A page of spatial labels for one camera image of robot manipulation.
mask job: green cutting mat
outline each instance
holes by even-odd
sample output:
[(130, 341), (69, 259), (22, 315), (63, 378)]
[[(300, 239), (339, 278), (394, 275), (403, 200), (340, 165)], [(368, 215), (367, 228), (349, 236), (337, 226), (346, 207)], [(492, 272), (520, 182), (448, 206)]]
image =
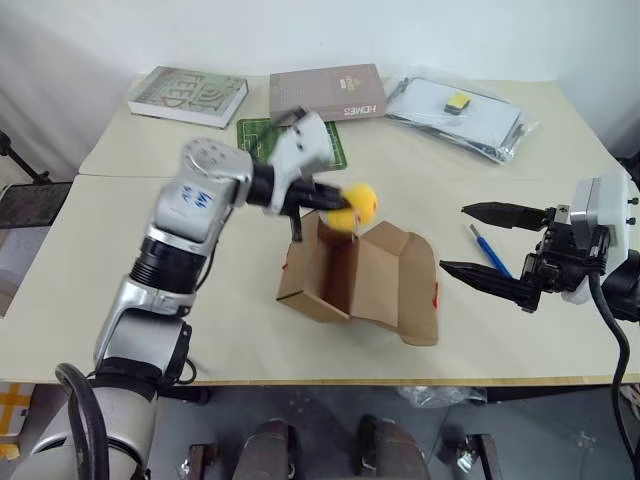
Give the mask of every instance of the green cutting mat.
[[(271, 125), (270, 118), (241, 118), (236, 124), (238, 132), (238, 148), (249, 151), (249, 148), (256, 141), (260, 132)], [(338, 136), (338, 130), (336, 129), (335, 122), (325, 123), (327, 126), (327, 132), (331, 138), (331, 144), (333, 145), (333, 164), (329, 167), (331, 170), (343, 170), (347, 168), (347, 159), (344, 156), (344, 150), (342, 149), (342, 143), (340, 143), (340, 137)], [(273, 151), (273, 147), (276, 145), (276, 140), (287, 127), (278, 127), (274, 132), (267, 136), (262, 142), (258, 144), (257, 160), (260, 163), (266, 163), (269, 155)]]

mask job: white wall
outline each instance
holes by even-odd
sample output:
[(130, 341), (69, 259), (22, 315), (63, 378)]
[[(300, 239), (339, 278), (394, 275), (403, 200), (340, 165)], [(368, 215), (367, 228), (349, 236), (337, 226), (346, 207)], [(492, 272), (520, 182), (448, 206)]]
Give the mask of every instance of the white wall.
[(0, 128), (70, 175), (130, 75), (375, 62), (558, 79), (614, 153), (640, 147), (640, 0), (0, 0)]

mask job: yellow ball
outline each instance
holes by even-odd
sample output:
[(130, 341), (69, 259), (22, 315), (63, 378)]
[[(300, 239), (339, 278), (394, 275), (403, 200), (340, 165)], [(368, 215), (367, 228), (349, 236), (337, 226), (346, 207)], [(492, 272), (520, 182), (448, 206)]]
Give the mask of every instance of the yellow ball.
[(378, 208), (378, 198), (373, 189), (364, 183), (343, 192), (351, 208), (327, 212), (326, 223), (335, 230), (355, 233), (358, 225), (373, 222)]

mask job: floor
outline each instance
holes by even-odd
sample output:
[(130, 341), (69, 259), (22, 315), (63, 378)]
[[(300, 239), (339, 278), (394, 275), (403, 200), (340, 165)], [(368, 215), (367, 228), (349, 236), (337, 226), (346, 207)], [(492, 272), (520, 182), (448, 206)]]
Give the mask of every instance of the floor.
[[(230, 478), (247, 436), (261, 422), (283, 418), (300, 434), (307, 479), (346, 476), (351, 473), (349, 451), (358, 421), (369, 413), (395, 419), (414, 436), (432, 480), (484, 478), (480, 464), (465, 476), (443, 463), (442, 438), (451, 432), (490, 433), (506, 480), (631, 479), (608, 395), (607, 389), (598, 389), (428, 409), (412, 407), (386, 387), (216, 388), (207, 405), (161, 400), (149, 464), (154, 480), (176, 480), (190, 444), (216, 442), (222, 458), (206, 478)], [(56, 387), (36, 390), (35, 407), (25, 425), (27, 438), (21, 439), (23, 451), (51, 415), (51, 405), (61, 399)], [(628, 409), (625, 416), (637, 438), (640, 422)], [(8, 477), (8, 465), (0, 462), (0, 478)]]

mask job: brown book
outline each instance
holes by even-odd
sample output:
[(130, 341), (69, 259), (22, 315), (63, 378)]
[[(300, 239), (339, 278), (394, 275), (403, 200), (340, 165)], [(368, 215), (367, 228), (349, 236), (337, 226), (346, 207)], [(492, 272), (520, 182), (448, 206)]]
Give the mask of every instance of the brown book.
[(274, 73), (270, 88), (272, 119), (296, 107), (318, 112), (326, 122), (380, 117), (385, 113), (384, 88), (373, 63)]

